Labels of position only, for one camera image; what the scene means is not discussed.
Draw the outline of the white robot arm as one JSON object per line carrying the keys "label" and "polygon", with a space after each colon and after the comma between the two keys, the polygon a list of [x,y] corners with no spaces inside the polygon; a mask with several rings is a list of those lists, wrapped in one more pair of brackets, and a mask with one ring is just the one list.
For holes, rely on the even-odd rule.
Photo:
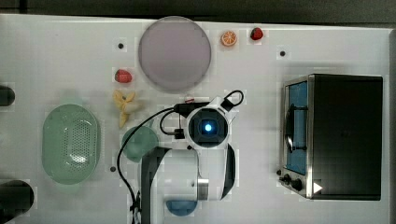
{"label": "white robot arm", "polygon": [[233,188],[235,154],[229,143],[237,114],[228,97],[178,104],[186,120],[183,148],[155,147],[141,161],[141,224],[163,224],[164,211],[179,203],[220,201]]}

